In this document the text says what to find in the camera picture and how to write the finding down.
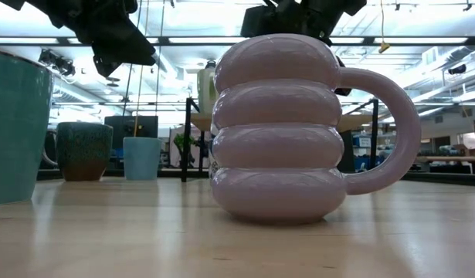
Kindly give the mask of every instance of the green plant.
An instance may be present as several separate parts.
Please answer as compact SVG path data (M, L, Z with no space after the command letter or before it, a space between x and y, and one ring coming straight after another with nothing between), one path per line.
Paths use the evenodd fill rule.
M184 134L177 134L174 137L174 144L179 150L179 152L182 153L182 148L184 147ZM194 140L193 136L189 136L189 146L190 145L195 145L196 141Z

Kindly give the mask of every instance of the mug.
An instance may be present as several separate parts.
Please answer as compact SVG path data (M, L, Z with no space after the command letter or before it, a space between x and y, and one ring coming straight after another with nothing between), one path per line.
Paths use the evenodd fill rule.
M319 39L272 34L238 43L216 67L215 87L213 196L240 218L316 221L346 195L398 181L419 151L419 115L407 93L379 73L340 67ZM377 168L356 174L336 168L344 153L335 129L342 116L337 88L373 94L395 118L395 147Z
M110 160L113 128L104 124L63 122L57 125L56 156L52 161L66 181L98 181Z
M128 181L151 181L158 175L161 141L149 137L124 138L124 173Z
M0 204L32 196L52 91L47 68L0 52Z

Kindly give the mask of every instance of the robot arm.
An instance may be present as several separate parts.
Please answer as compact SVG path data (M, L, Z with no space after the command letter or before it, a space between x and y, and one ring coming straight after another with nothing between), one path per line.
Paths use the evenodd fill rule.
M0 0L20 10L25 2L49 16L56 28L73 30L78 40L91 45L93 61L102 76L109 76L122 63L151 66L154 47L129 19L137 0Z
M266 5L248 8L241 36L250 38L275 33L310 36L331 46L330 34L344 12L355 15L366 0L264 0ZM338 64L345 66L337 57ZM338 88L335 93L347 96L351 89Z

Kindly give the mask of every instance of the desk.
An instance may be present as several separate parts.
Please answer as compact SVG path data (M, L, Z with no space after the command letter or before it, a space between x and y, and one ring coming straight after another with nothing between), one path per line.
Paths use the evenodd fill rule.
M46 181L0 205L0 278L475 277L475 187L400 181L313 225L237 222L207 179Z
M425 164L429 164L433 161L445 161L445 162L470 162L472 164L472 173L475 174L475 156L465 156L465 157L457 157L457 156L429 156L429 157L417 157L416 161L422 162Z

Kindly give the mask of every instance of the mug handle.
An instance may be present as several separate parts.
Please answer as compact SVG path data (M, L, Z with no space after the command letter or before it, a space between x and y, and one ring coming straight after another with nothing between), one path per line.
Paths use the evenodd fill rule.
M57 131L47 130L47 132L50 132L50 133L53 134L53 140L56 142L57 141ZM50 164L53 167L58 167L59 166L59 164L57 162L50 159L49 156L46 154L45 146L43 146L42 158L46 163Z
M397 125L395 147L378 167L345 175L347 194L360 195L383 189L403 177L419 152L421 123L405 91L381 74L366 69L341 68L340 88L364 90L386 104Z

